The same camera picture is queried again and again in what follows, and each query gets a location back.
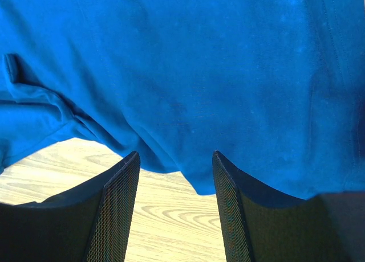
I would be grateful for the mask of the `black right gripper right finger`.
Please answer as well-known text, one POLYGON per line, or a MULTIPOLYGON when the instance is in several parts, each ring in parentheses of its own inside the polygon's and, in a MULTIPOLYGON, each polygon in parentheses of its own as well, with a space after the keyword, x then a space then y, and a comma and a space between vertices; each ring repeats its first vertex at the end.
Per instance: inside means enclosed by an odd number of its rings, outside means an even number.
POLYGON ((212 158, 227 261, 363 261, 364 193, 299 199, 212 158))

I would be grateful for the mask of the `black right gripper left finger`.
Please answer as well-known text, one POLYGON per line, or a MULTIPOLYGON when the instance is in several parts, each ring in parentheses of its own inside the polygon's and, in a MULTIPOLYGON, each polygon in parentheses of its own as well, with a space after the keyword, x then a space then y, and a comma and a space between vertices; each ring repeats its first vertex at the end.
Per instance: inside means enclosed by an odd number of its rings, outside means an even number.
POLYGON ((42 202, 1 204, 1 260, 124 261, 140 156, 42 202))

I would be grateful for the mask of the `navy blue printed t-shirt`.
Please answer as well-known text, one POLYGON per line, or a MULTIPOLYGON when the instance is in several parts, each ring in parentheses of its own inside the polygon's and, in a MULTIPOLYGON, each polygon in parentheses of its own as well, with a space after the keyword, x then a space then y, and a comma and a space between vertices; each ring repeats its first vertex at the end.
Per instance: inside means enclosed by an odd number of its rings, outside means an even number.
POLYGON ((1 168, 82 138, 215 192, 364 190, 364 0, 1 0, 1 168))

